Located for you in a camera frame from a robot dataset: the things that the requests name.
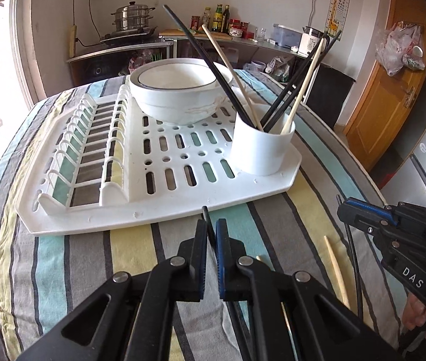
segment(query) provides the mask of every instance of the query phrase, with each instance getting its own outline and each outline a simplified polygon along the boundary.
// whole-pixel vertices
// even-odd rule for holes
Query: utensil cup
[[[269,105],[253,104],[258,117],[262,117]],[[288,115],[280,118],[270,133],[264,133],[246,125],[236,114],[235,130],[229,160],[236,167],[249,174],[267,176],[277,172],[289,148],[295,123],[292,122],[288,134],[280,134]]]

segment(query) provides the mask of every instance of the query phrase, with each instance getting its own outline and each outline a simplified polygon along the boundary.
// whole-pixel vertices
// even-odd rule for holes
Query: dish rack
[[[166,221],[286,191],[300,153],[258,177],[228,162],[235,110],[226,101],[197,123],[165,124],[144,114],[122,85],[83,95],[58,116],[36,152],[17,212],[34,235],[88,233]]]

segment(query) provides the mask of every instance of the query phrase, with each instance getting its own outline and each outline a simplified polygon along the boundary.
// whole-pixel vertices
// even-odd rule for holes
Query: giraffe poster
[[[330,0],[327,22],[325,23],[325,30],[328,31],[329,36],[335,36],[339,30],[343,31],[349,2],[350,0]]]

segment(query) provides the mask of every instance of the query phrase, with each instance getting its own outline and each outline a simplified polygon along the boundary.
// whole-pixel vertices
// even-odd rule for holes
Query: metal screw
[[[120,283],[125,282],[129,277],[129,274],[126,271],[119,271],[113,275],[113,281]]]
[[[310,274],[308,274],[306,271],[299,271],[295,274],[295,279],[297,282],[308,282],[310,281]]]
[[[170,259],[170,265],[172,266],[182,266],[185,262],[186,260],[183,257],[173,257]]]
[[[238,263],[241,266],[249,266],[249,265],[251,265],[253,263],[253,258],[252,257],[248,257],[248,256],[245,255],[244,257],[240,257],[238,259]]]

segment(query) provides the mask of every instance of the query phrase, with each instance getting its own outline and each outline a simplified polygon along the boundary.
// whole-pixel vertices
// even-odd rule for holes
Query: door handle
[[[405,91],[406,95],[404,98],[403,106],[408,109],[413,106],[413,103],[415,102],[415,87],[411,86],[408,91]]]

